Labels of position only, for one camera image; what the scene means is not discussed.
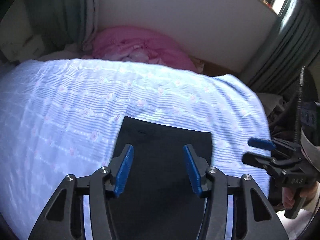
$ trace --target blue gripper pad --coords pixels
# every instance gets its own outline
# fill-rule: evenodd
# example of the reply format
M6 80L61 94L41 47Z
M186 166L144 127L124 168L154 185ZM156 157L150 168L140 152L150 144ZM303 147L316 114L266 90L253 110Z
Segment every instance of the blue gripper pad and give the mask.
M254 148L259 148L267 151L272 151L276 149L276 145L272 141L262 140L254 137L249 139L248 145Z
M192 190L195 194L198 196L202 195L202 188L201 188L201 176L200 173L196 167L196 164L192 158L192 155L189 151L189 148L187 145L183 147L184 150L184 156L185 156L185 162L186 162L186 168L189 175L189 180L191 183Z
M119 197L119 195L124 191L124 186L129 176L132 161L133 161L133 146L130 145L124 157L124 160L121 163L118 174L116 175L116 184L114 189L114 194L116 197Z

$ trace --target pink comforter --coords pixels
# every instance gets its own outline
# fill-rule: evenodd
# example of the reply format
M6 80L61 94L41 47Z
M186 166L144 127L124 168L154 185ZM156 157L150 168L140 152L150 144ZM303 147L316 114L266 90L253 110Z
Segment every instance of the pink comforter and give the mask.
M129 26L108 28L97 35L92 45L92 56L85 58L143 62L197 72L177 42L153 31Z

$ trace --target folded black garment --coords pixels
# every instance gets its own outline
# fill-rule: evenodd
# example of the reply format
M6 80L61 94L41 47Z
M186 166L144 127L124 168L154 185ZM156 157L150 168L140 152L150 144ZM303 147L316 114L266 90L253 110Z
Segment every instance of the folded black garment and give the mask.
M185 130L125 117L114 152L134 147L124 193L110 201L120 240L195 240L204 199L193 192L185 168L183 146L191 143L211 162L211 133Z

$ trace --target mattress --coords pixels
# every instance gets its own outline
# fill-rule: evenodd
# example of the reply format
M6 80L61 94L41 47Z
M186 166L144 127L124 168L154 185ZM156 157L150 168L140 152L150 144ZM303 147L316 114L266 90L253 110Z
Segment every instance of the mattress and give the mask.
M103 60L27 61L0 80L0 212L20 240L65 175L92 174L112 158L124 116L212 134L212 165L251 174L268 195L264 170L242 164L250 137L269 139L257 96L231 75L207 77L165 66ZM226 239L231 238L229 199ZM86 238L90 233L85 199Z

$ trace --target curtain fold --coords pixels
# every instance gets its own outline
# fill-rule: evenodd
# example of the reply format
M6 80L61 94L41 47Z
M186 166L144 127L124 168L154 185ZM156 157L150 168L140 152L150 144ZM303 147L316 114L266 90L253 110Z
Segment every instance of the curtain fold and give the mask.
M240 74L255 92L283 95L320 50L320 28L301 0L288 0L269 36Z
M47 52L76 43L90 47L98 25L99 0L25 0L34 34L41 34Z

